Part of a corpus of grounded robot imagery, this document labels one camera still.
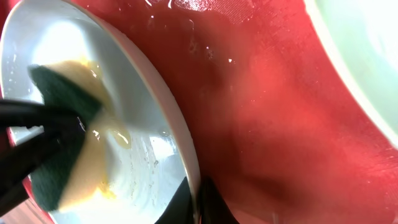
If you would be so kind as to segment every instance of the sponge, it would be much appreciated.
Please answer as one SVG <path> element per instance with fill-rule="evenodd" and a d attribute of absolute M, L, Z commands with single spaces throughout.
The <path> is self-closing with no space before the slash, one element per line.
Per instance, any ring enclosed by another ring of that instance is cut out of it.
<path fill-rule="evenodd" d="M 90 127 L 90 123 L 102 108 L 99 100 L 62 74 L 46 66 L 32 66 L 29 68 L 29 73 L 40 90 L 45 105 L 74 110 Z M 66 150 L 59 152 L 31 173 L 33 195 L 41 209 L 48 212 L 59 209 L 76 161 L 81 157 L 83 144 L 83 141 L 69 142 Z"/>

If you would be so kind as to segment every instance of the white plate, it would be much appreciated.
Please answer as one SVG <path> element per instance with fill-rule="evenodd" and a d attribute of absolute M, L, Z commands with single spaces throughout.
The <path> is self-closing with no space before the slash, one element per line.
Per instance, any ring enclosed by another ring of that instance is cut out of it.
<path fill-rule="evenodd" d="M 398 146 L 398 1 L 305 0 L 305 5 L 339 76 Z"/>
<path fill-rule="evenodd" d="M 107 157 L 112 190 L 125 196 L 124 206 L 52 213 L 57 223 L 154 223 L 185 176 L 197 211 L 199 166 L 183 115 L 157 70 L 124 34 L 72 3 L 25 0 L 9 14 L 0 48 L 2 95 L 9 99 L 42 102 L 28 65 L 82 56 L 96 62 L 116 114 L 131 132 L 132 150 L 115 149 L 114 158 Z M 15 142 L 29 134 L 12 129 Z"/>

